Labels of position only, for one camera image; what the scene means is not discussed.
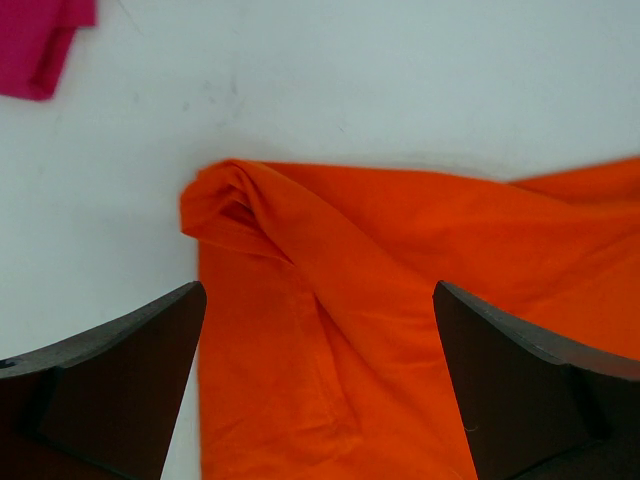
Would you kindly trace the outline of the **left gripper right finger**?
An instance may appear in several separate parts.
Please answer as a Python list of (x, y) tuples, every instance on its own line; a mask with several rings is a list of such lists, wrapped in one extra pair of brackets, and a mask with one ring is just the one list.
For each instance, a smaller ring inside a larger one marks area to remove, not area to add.
[(446, 282), (434, 311), (480, 479), (636, 479), (639, 363)]

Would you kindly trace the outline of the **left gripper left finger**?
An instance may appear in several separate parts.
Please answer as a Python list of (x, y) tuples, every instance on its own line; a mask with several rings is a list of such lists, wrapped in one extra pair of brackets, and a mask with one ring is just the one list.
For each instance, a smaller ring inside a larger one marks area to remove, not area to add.
[(1, 362), (4, 479), (158, 479), (206, 309), (199, 282)]

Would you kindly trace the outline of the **orange t shirt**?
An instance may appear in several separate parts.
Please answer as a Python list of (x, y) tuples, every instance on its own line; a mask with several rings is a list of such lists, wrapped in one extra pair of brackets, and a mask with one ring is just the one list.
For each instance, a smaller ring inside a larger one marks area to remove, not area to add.
[(206, 479), (472, 479), (432, 295), (639, 355), (639, 162), (499, 183), (231, 159), (180, 199)]

